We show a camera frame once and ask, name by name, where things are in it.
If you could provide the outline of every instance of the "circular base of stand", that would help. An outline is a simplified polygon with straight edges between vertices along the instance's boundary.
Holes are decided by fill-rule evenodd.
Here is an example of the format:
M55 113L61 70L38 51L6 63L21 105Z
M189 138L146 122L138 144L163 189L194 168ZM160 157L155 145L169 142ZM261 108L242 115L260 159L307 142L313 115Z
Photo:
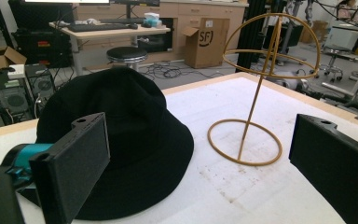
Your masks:
M237 158L232 158L231 156L228 156L226 153L224 153L222 150L220 150L214 143L213 143L213 140L212 140L212 137L211 137L211 132L212 132L212 129L218 125L218 124L221 124L221 123L225 123L225 122L241 122L241 123L248 123L247 120L243 120L243 119L222 119L222 120L219 120L217 121L216 123L214 123L208 130L208 141L209 143L211 144L211 146L213 147L214 150L217 151L217 153L219 153L221 156L223 156L224 158L230 160L230 161L234 161L236 163L239 163L239 164L242 164L242 165L249 165L249 166L264 166L264 165L269 165L269 164L272 164L273 162L275 162L277 159L280 158L280 156L282 155L282 144L281 142L279 141L278 137L275 136L275 134L273 134L272 132L270 132L268 129L264 128L263 126L261 125L258 125L256 123L252 123L249 121L249 124L250 125L253 125L261 130L263 130L264 132L268 133L274 140L275 142L277 143L278 145L278 154L275 156L275 158L273 158L272 160L270 161L260 161L260 162L250 162L250 161L242 161L241 158L237 159Z

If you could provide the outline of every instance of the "cabinet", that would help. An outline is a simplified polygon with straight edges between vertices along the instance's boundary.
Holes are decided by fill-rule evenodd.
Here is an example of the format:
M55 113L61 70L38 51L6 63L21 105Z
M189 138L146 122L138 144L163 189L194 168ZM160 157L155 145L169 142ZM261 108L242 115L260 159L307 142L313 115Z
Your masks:
M161 18L173 18L172 51L150 53L145 63L171 61L183 59L186 37L182 30L186 26L200 26L200 19L229 18L230 27L227 38L242 24L245 5L222 3L223 5L209 4L206 2L161 2L159 7L134 7L133 17L143 17L146 12L158 13ZM76 17L83 21L86 19L103 19L125 17L124 5L110 6L80 6L76 10ZM237 33L231 40L228 49L235 49L240 38ZM107 49L130 44L129 38L101 39L80 43L83 49Z

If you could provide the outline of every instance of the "round stool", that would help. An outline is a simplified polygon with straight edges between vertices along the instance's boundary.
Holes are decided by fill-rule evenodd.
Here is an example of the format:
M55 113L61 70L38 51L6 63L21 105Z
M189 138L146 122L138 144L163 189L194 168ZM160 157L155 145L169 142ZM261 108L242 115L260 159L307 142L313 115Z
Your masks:
M323 51L324 53L332 54L332 57L330 59L329 64L321 64L319 66L319 70L324 71L324 74L326 76L329 75L330 73L333 73L333 77L330 79L331 82L334 82L335 80L340 81L342 79L343 72L340 68L334 66L334 61L336 60L338 54L348 53L351 52L351 50L340 46L332 45L332 46L324 46Z
M147 51L136 47L118 47L108 50L106 57L112 63L125 63L138 71L138 63L147 59Z

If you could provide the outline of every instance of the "keyboard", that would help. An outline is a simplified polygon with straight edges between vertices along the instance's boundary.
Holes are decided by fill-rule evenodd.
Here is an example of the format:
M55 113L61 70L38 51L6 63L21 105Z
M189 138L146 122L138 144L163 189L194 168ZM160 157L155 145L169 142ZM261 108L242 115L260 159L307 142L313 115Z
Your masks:
M145 18L99 19L101 23L143 24Z
M120 23L109 23L109 24L71 24L68 26L68 30L72 32L88 32L88 31L104 31L104 30L122 30L122 29L130 29L130 27L126 24Z

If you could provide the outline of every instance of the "sf logo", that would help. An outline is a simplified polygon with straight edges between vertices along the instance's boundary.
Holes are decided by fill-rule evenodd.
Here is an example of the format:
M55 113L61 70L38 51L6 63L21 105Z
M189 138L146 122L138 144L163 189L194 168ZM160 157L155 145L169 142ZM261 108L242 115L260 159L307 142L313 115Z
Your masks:
M207 47L212 43L213 31L202 31L200 33L200 47Z

